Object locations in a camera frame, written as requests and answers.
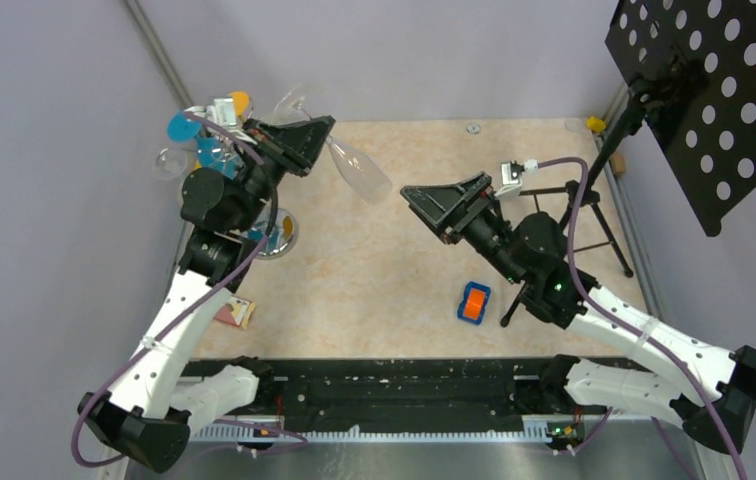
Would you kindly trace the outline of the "clear flute wine glass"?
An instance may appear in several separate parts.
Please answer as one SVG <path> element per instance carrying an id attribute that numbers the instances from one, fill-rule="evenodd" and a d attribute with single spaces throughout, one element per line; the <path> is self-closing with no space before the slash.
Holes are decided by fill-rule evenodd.
<path id="1" fill-rule="evenodd" d="M 315 88 L 305 83 L 293 87 L 278 101 L 269 122 L 285 125 L 311 119 L 304 103 L 314 91 Z M 332 135 L 327 137 L 325 145 L 338 173 L 361 199 L 377 205 L 389 197 L 393 183 L 368 154 Z"/>

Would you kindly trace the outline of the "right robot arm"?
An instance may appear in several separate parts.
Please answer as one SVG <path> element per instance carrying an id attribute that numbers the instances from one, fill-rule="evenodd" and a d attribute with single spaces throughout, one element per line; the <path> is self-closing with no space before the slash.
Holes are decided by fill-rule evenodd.
<path id="1" fill-rule="evenodd" d="M 599 405 L 652 416 L 723 454 L 740 453 L 756 410 L 756 349 L 714 346 L 630 306 L 568 263 L 558 222 L 538 211 L 512 225 L 491 179 L 405 186 L 410 210 L 445 244 L 467 242 L 538 320 L 594 338 L 636 363 L 633 370 L 559 356 L 540 385 L 543 404 L 566 412 Z"/>

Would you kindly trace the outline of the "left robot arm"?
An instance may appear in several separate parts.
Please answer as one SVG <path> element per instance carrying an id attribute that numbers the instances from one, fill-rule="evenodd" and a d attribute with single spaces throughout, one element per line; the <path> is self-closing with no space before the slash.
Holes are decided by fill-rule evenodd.
<path id="1" fill-rule="evenodd" d="M 230 129 L 191 109 L 170 120 L 172 141 L 226 138 L 242 166 L 234 176 L 203 167 L 185 178 L 180 215 L 192 231 L 164 302 L 129 361 L 79 404 L 75 429 L 88 428 L 116 460 L 166 472 L 199 430 L 237 408 L 257 414 L 273 404 L 269 368 L 251 357 L 230 360 L 193 386 L 178 382 L 270 240 L 281 180 L 312 171 L 335 123 L 330 115 L 278 125 L 251 118 Z"/>

